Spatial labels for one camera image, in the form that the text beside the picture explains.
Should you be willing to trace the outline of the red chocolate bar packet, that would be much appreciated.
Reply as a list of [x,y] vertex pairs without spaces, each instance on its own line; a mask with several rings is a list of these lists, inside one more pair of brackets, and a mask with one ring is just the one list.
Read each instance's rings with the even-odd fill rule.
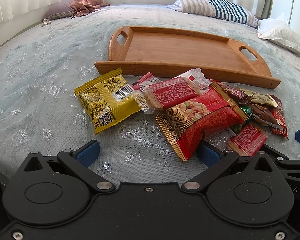
[[278,104],[277,107],[274,107],[270,110],[271,114],[274,116],[275,120],[277,121],[278,125],[281,126],[281,128],[272,128],[271,131],[275,134],[280,134],[284,136],[285,138],[288,138],[288,132],[287,132],[287,125],[285,121],[285,116],[283,113],[283,107],[281,100],[276,97],[275,95],[270,95]]

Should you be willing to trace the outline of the brown chocolate packet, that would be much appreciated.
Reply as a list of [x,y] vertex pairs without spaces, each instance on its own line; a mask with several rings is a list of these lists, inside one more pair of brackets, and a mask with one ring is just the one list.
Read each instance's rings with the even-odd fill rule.
[[263,105],[258,105],[256,103],[252,103],[251,98],[249,97],[239,101],[239,104],[242,106],[251,107],[253,110],[253,119],[259,124],[261,124],[262,126],[283,130],[283,127],[279,125],[279,123],[271,114],[270,110],[267,109],[267,107]]

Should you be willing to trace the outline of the red nut snack bag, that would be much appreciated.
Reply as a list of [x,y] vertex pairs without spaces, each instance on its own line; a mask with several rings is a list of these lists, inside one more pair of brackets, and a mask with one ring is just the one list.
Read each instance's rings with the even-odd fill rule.
[[216,82],[203,94],[160,111],[154,118],[181,161],[190,160],[205,137],[248,119]]

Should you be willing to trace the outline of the gold wafer packet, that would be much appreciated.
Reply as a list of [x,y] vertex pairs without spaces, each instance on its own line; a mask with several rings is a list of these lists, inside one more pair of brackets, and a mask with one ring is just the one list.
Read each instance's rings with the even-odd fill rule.
[[270,94],[261,94],[246,89],[241,89],[241,91],[251,97],[252,103],[268,105],[271,107],[277,107],[279,105]]

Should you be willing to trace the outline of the yellow snack packet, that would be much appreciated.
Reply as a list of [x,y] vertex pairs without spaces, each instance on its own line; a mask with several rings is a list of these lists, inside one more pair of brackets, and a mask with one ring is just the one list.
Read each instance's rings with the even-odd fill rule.
[[134,89],[122,70],[115,69],[74,89],[98,134],[141,111],[133,99]]

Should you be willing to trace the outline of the red clear cracker packet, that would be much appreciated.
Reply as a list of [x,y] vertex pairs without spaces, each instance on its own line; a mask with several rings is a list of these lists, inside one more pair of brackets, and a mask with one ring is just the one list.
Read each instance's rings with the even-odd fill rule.
[[155,114],[199,96],[209,85],[208,79],[181,76],[140,88],[132,96],[144,113]]

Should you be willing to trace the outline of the dark red bar packet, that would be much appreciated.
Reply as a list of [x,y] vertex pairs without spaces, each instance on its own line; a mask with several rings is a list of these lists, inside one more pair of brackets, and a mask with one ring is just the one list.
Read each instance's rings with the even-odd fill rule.
[[226,91],[228,96],[230,96],[230,98],[232,98],[237,103],[242,102],[243,100],[248,98],[248,96],[247,96],[247,94],[245,94],[245,92],[243,92],[237,88],[226,85],[226,84],[216,81],[214,79],[209,79],[209,80],[211,82],[216,82],[222,89],[224,89]]

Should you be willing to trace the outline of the white red pastry packet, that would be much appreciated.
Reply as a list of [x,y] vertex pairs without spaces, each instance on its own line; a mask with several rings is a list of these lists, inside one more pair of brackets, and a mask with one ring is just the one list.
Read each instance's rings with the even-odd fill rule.
[[190,69],[177,77],[184,77],[192,82],[198,90],[203,90],[211,85],[211,81],[207,79],[200,68]]

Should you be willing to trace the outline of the pink clear snack packet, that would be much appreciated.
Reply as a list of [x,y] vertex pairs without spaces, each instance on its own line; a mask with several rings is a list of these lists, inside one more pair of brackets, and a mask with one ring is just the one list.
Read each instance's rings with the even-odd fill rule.
[[136,81],[135,83],[133,83],[131,85],[131,87],[134,90],[138,90],[140,88],[146,87],[146,86],[150,86],[156,83],[160,83],[161,80],[159,80],[157,77],[155,77],[151,72],[148,72],[147,74],[145,74],[144,76],[142,76],[138,81]]

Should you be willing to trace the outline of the lace snowflake bedspread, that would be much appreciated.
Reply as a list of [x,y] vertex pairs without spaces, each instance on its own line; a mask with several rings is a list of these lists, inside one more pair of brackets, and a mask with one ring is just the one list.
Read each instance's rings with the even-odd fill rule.
[[74,89],[98,76],[94,63],[107,58],[112,33],[124,25],[189,29],[239,40],[266,61],[281,80],[272,90],[283,103],[288,137],[271,135],[267,145],[300,159],[300,57],[262,41],[246,25],[164,6],[113,5],[88,16],[64,18],[33,27],[0,48],[0,183],[7,184],[32,151],[56,155],[92,139],[101,153],[91,170],[114,184],[183,183],[205,165],[194,157],[182,162],[153,116],[136,113],[95,134]]

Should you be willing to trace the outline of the white pillow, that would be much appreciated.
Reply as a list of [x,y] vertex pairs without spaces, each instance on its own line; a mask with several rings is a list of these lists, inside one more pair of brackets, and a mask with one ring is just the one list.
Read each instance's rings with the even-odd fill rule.
[[300,36],[290,27],[284,12],[277,18],[266,18],[259,21],[258,38],[268,40],[300,54]]

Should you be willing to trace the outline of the wooden serving tray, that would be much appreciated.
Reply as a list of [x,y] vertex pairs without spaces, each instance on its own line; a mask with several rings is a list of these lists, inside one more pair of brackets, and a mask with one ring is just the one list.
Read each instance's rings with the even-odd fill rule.
[[121,68],[125,75],[173,78],[192,68],[205,77],[274,89],[280,80],[253,48],[218,35],[197,31],[124,26],[109,41],[108,60],[97,61],[100,74]]

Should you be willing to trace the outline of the purple pillow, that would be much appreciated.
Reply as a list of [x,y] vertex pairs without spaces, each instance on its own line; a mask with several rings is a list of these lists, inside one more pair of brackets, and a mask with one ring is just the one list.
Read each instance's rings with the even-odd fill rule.
[[74,0],[64,0],[58,2],[50,7],[50,9],[44,14],[42,22],[46,20],[56,20],[59,18],[71,17],[73,9],[70,4]]

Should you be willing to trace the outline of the pink crumpled cloth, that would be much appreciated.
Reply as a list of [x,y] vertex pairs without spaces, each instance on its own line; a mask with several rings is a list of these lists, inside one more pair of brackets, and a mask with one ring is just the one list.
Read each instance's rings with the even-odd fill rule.
[[70,4],[72,8],[72,18],[81,17],[109,6],[105,0],[73,0]]

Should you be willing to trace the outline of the striped folded quilt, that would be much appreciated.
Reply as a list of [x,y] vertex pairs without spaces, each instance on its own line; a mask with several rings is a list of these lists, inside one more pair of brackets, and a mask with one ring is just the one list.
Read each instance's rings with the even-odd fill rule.
[[245,24],[253,28],[259,26],[258,18],[252,12],[228,0],[174,0],[168,8],[182,13]]

